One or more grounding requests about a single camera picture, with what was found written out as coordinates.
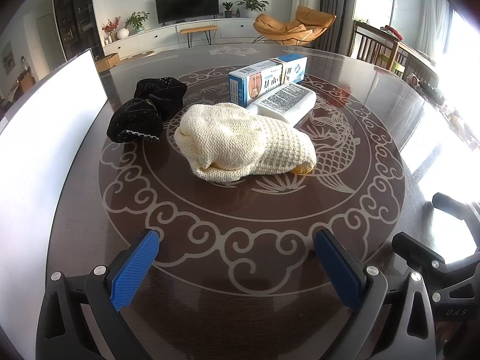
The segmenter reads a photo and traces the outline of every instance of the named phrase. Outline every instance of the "television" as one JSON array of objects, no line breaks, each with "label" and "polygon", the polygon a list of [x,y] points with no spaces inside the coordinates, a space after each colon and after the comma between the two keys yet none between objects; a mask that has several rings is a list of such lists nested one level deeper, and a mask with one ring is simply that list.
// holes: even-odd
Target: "television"
[{"label": "television", "polygon": [[158,23],[219,14],[218,0],[155,0]]}]

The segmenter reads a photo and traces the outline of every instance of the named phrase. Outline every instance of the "white vase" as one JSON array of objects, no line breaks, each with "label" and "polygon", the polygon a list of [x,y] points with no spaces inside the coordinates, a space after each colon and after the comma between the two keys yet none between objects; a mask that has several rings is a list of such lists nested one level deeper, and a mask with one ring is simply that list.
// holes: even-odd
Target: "white vase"
[{"label": "white vase", "polygon": [[129,35],[129,31],[126,28],[121,28],[117,31],[117,38],[125,39]]},{"label": "white vase", "polygon": [[256,19],[258,15],[260,15],[260,12],[256,9],[247,9],[247,17],[249,19]]}]

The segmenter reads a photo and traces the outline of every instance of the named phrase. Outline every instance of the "white cabinet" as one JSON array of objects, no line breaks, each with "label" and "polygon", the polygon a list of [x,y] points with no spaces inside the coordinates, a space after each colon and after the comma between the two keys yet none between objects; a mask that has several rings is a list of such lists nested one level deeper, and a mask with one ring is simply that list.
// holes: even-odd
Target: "white cabinet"
[{"label": "white cabinet", "polygon": [[[105,55],[118,53],[120,58],[149,50],[162,52],[187,47],[187,35],[180,34],[185,28],[217,26],[218,30],[211,31],[212,44],[250,43],[258,37],[253,27],[254,19],[217,19],[199,20],[189,23],[172,24],[165,27],[153,28],[141,33],[134,33],[128,38],[107,44],[103,51]],[[204,32],[193,34],[193,46],[208,44]]]},{"label": "white cabinet", "polygon": [[117,42],[107,44],[103,48],[103,51],[105,55],[118,53],[120,58],[138,54],[140,52],[140,46],[138,45],[137,38],[137,36],[133,36],[131,38],[117,40]]},{"label": "white cabinet", "polygon": [[225,19],[221,22],[222,38],[256,38],[260,35],[252,19]]},{"label": "white cabinet", "polygon": [[137,36],[140,50],[149,51],[159,47],[170,46],[179,42],[175,27],[159,28]]}]

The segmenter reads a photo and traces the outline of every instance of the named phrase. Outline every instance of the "red berry branch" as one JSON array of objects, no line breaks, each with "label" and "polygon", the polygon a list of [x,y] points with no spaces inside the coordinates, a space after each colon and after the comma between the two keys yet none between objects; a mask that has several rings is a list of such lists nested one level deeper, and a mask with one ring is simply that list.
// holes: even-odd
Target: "red berry branch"
[{"label": "red berry branch", "polygon": [[107,23],[107,25],[102,27],[102,30],[105,31],[105,33],[115,32],[119,26],[119,23],[120,23],[120,16],[115,18],[114,23],[112,23],[112,21],[109,19],[109,22]]}]

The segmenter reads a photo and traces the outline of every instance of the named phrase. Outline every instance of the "black velvet cloth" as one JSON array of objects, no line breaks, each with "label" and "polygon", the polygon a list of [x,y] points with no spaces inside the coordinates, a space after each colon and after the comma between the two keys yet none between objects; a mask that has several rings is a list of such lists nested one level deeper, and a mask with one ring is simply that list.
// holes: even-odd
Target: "black velvet cloth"
[{"label": "black velvet cloth", "polygon": [[183,106],[187,85],[173,77],[141,79],[134,98],[128,100],[112,116],[107,136],[116,143],[143,137],[160,141],[163,122],[175,116]]}]

